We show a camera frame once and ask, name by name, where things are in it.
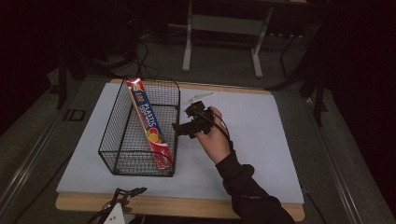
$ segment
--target dark floor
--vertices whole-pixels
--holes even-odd
[[[143,37],[148,46],[147,67],[142,68],[144,77],[157,76],[158,72],[158,76],[178,82],[257,89],[285,80],[279,55],[288,39],[273,35],[265,38],[260,53],[264,77],[257,79],[246,45],[223,45],[205,39],[205,34],[197,34],[199,38],[194,39],[191,70],[183,73],[183,34],[172,35],[167,42],[155,35]],[[145,48],[140,46],[140,58],[145,53]],[[297,64],[302,53],[298,51],[298,42],[290,48],[285,56],[288,71]],[[131,77],[136,73],[136,64],[115,71]],[[94,72],[90,72],[84,81],[70,78],[69,100],[63,110],[55,109],[57,95],[45,93],[1,136],[0,190],[5,192],[24,158],[37,147],[37,139],[44,131],[50,133],[47,139],[40,141],[44,143],[44,149],[41,155],[37,155],[35,169],[29,174],[15,202],[11,203],[6,217],[0,219],[1,223],[85,223],[92,216],[92,213],[57,210],[54,206],[55,190],[64,170],[62,164],[78,143],[95,106],[95,99],[107,81],[109,78]],[[297,175],[327,223],[396,223],[332,100],[332,94],[325,91],[326,111],[321,113],[323,127],[319,127],[312,117],[312,105],[298,93],[301,85],[296,83],[272,94],[278,104]],[[67,109],[85,110],[87,114],[81,122],[66,121],[63,118]],[[48,124],[52,119],[56,120],[56,125],[49,130]],[[301,223],[323,223],[307,195],[304,200],[305,220]]]

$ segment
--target hand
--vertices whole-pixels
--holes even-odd
[[[216,115],[215,123],[227,133],[226,128],[221,123],[221,113],[213,106],[210,106],[209,109]],[[213,125],[212,130],[208,134],[195,133],[194,135],[201,143],[207,156],[209,156],[215,164],[224,160],[224,158],[231,153],[227,138],[215,125]]]

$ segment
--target black handheld device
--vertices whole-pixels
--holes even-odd
[[[191,121],[184,124],[172,124],[177,136],[188,135],[190,138],[194,138],[195,133],[203,132],[208,134],[210,132],[215,116],[212,110],[209,108],[205,109],[202,101],[190,105],[185,112],[188,117],[191,117]]]

